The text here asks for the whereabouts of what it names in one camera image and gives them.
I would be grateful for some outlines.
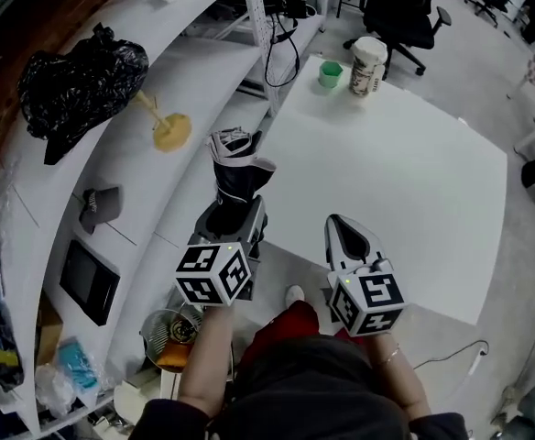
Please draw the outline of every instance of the wooden stick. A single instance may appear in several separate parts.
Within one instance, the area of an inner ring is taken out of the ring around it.
[[[146,94],[143,93],[143,91],[139,90],[137,92],[136,98],[147,108],[147,110],[158,120],[158,122],[160,122],[161,125],[163,125],[166,128],[171,128],[171,126],[169,125],[169,122],[159,114],[158,109],[156,109],[154,104],[146,96]]]

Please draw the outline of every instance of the desk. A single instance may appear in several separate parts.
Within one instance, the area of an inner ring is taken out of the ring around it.
[[[324,222],[341,214],[381,240],[412,303],[475,325],[496,262],[507,156],[470,127],[383,82],[366,99],[330,92],[310,57],[260,154],[266,241],[327,266]]]

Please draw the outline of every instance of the power cord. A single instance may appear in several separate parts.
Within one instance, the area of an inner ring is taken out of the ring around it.
[[[416,367],[414,367],[414,369],[419,369],[420,367],[422,367],[423,365],[426,365],[427,363],[444,362],[445,360],[448,360],[449,358],[453,358],[454,356],[461,354],[461,352],[463,352],[464,350],[468,349],[469,347],[473,347],[473,346],[475,346],[477,344],[485,344],[486,345],[485,353],[484,354],[480,353],[481,355],[486,356],[487,354],[489,354],[489,343],[485,339],[477,339],[476,341],[472,342],[471,344],[468,344],[467,346],[465,346],[463,348],[460,348],[456,352],[453,352],[448,357],[444,357],[444,358],[429,358],[426,362],[422,362],[421,364],[419,364]]]
[[[272,88],[281,88],[282,86],[287,85],[288,83],[291,83],[297,76],[298,72],[300,71],[300,56],[298,55],[298,50],[296,49],[296,44],[294,44],[294,41],[292,40],[292,36],[288,38],[289,43],[292,45],[292,48],[294,48],[294,53],[296,54],[296,61],[294,62],[294,75],[292,75],[292,78],[290,78],[287,82],[281,83],[281,84],[272,84],[268,80],[268,68],[269,68],[269,61],[271,59],[271,51],[274,49],[274,46],[277,44],[274,42],[276,40],[276,21],[274,21],[274,15],[270,15],[271,17],[271,40],[269,41],[269,51],[267,52],[267,59],[266,59],[266,70],[264,72],[264,78],[266,80],[266,83],[271,86]],[[279,14],[276,13],[276,19],[278,20],[279,26],[282,28],[282,31],[286,32],[286,29],[284,28],[284,25],[282,25],[281,20],[279,19]]]

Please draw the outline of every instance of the gray floor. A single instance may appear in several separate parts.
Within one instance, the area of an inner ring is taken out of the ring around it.
[[[500,17],[500,27],[494,29],[490,21],[475,16],[463,0],[433,0],[433,6],[437,5],[449,11],[453,26],[439,31],[433,50],[413,50],[427,64],[426,73],[416,76],[413,64],[396,53],[388,82],[461,117],[508,153],[506,218],[494,277],[477,327],[411,307],[395,335],[412,364],[444,357],[477,338],[489,342],[491,352],[471,378],[466,373],[476,349],[419,370],[436,412],[456,410],[464,415],[475,438],[488,438],[492,432],[489,420],[500,394],[517,380],[535,340],[535,203],[520,184],[522,162],[512,152],[513,143],[534,127],[535,90],[528,86],[515,100],[506,98],[526,70],[530,48],[505,18]],[[329,17],[326,31],[314,39],[306,53],[350,62],[351,55],[342,43],[363,33],[359,15],[344,10],[340,19]],[[256,298],[240,307],[238,350],[283,309],[284,289],[293,283],[304,287],[309,301],[317,306],[323,331],[329,331],[318,291],[325,285],[324,269],[270,245],[263,247],[262,259]],[[524,378],[525,385],[535,383],[535,357]]]

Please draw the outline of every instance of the coffee cup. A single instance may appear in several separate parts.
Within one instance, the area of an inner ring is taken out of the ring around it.
[[[386,71],[388,47],[382,41],[369,36],[359,38],[352,47],[354,53],[349,90],[365,97],[376,92]]]

